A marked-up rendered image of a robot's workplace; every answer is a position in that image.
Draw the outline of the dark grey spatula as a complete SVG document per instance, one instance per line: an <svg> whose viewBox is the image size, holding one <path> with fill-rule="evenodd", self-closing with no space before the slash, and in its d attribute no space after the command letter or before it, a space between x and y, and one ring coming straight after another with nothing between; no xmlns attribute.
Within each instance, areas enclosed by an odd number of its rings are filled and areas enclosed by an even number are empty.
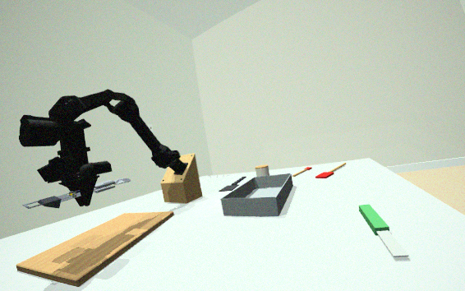
<svg viewBox="0 0 465 291"><path fill-rule="evenodd" d="M246 177L242 177L242 178L238 179L236 182L231 183L231 185L227 185L227 186L223 187L218 192L232 191L234 188L236 188L238 185L240 185L238 183L241 182L242 180L244 180L245 178Z"/></svg>

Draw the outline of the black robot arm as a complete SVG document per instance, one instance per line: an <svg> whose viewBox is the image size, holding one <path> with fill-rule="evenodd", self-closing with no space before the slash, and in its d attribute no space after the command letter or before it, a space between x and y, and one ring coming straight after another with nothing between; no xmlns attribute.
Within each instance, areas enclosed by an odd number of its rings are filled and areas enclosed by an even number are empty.
<svg viewBox="0 0 465 291"><path fill-rule="evenodd" d="M114 107L109 103L112 99L121 101ZM107 107L111 113L118 115L121 120L131 124L150 148L151 159L158 167L163 169L170 167L174 175L183 175L188 163L180 160L181 156L177 150L170 150L169 147L159 142L140 117L135 100L129 95L114 93L109 89L85 97L63 96L49 110L48 118L23 115L20 119L20 143L28 147L55 146L58 141L60 141L60 146L85 143L84 129L91 125L84 118L78 122L74 120L81 114L102 105ZM51 182L61 174L77 169L73 155L67 150L64 156L60 153L60 158L50 159L48 164L37 171L45 182Z"/></svg>

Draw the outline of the red spatula with wooden handle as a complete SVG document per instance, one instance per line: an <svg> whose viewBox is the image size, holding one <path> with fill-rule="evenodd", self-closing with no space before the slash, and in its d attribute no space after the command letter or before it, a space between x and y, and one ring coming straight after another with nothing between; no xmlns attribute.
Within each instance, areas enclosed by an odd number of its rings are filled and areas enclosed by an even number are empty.
<svg viewBox="0 0 465 291"><path fill-rule="evenodd" d="M342 166L344 166L344 165L346 165L346 163L341 164L341 165L338 166L337 168L335 168L335 169L333 169L333 170L331 170L331 171L329 171L329 172L327 172L327 173L322 173L322 174L320 174L320 175L317 175L316 178L328 178L328 177L330 177L330 176L332 176L332 175L334 174L334 171L335 171L335 170L339 169L340 167L342 167Z"/></svg>

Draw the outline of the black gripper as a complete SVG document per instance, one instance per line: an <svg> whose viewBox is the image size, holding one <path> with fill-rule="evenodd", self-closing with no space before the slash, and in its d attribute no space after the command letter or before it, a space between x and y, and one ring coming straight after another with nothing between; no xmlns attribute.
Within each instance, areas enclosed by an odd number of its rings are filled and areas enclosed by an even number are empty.
<svg viewBox="0 0 465 291"><path fill-rule="evenodd" d="M99 177L98 174L112 172L111 164L108 161L88 163L87 152L90 151L90 148L86 147L86 143L66 144L60 147L61 150L58 151L58 155L63 153L64 156L65 151L68 150L73 155L78 169L75 171L69 170L51 182L62 181L59 184L67 187L69 191L80 192L81 196L75 198L76 202L79 206L89 206Z"/></svg>

